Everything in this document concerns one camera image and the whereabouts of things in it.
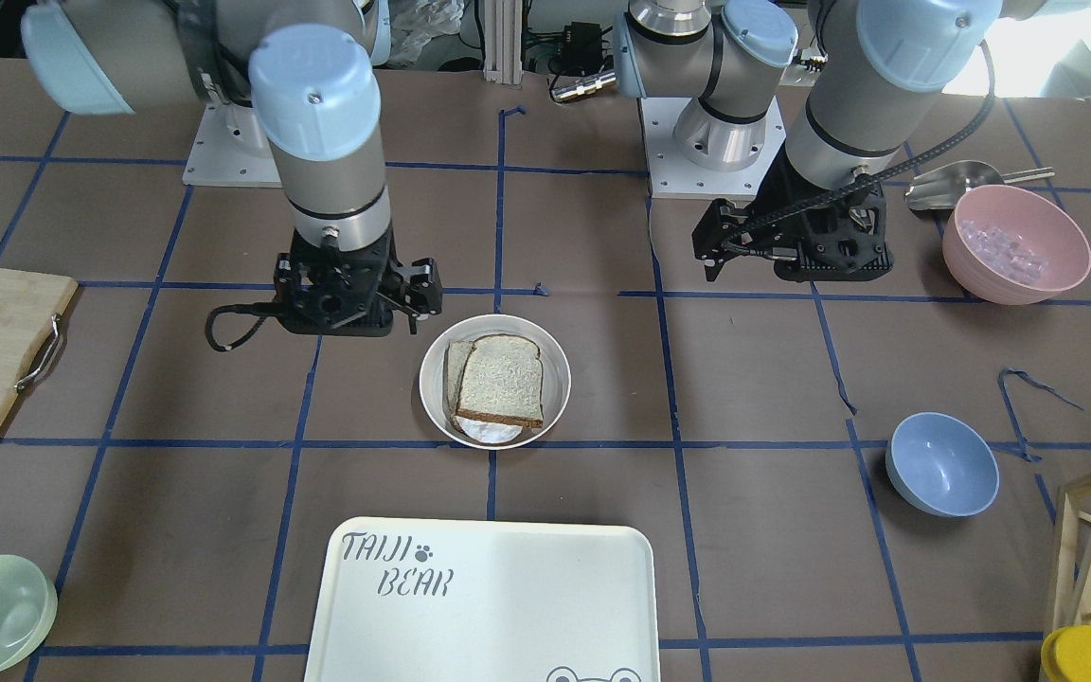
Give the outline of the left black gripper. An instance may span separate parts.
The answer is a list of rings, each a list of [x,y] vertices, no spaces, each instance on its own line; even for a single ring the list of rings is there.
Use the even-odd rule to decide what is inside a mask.
[[[871,174],[826,189],[777,156],[750,206],[710,203],[692,230],[692,252],[708,283],[735,258],[770,260],[787,282],[871,282],[895,263],[885,220],[883,187]]]

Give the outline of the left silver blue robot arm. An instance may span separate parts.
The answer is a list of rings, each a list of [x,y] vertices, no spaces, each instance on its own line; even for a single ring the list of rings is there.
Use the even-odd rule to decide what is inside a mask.
[[[872,282],[891,272],[883,182],[895,154],[966,68],[1000,1],[814,1],[824,58],[748,206],[716,198],[692,230],[714,282],[729,260],[772,262],[793,283]],[[771,1],[632,1],[614,24],[618,89],[685,101],[672,141],[718,174],[752,167],[799,27]]]

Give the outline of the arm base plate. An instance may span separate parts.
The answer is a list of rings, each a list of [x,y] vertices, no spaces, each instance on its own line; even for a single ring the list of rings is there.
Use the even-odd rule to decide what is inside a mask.
[[[750,135],[734,134],[727,139],[727,149],[741,152],[748,164],[743,169],[712,169],[692,160],[694,155],[709,151],[692,144],[680,144],[676,125],[688,100],[684,97],[642,99],[642,142],[648,159],[654,198],[706,199],[726,198],[731,202],[750,203],[758,195],[766,176],[786,137],[782,113],[772,99],[762,121],[754,122]]]
[[[280,188],[267,135],[254,109],[208,104],[201,117],[183,172],[185,186]]]

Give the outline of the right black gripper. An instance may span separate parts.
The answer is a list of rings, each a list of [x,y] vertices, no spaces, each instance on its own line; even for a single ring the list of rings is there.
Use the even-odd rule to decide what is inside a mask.
[[[300,335],[383,337],[394,314],[407,315],[415,333],[420,320],[442,312],[436,260],[405,266],[391,232],[351,251],[334,237],[312,246],[295,234],[290,251],[277,258],[274,284],[277,322]]]

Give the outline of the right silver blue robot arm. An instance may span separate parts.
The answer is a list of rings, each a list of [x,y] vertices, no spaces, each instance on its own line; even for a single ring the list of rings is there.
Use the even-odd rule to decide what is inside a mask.
[[[268,302],[224,314],[298,335],[383,337],[395,314],[441,314],[437,264],[397,255],[375,65],[388,57],[385,1],[39,1],[21,38],[41,87],[69,113],[235,105],[276,167],[292,211]]]

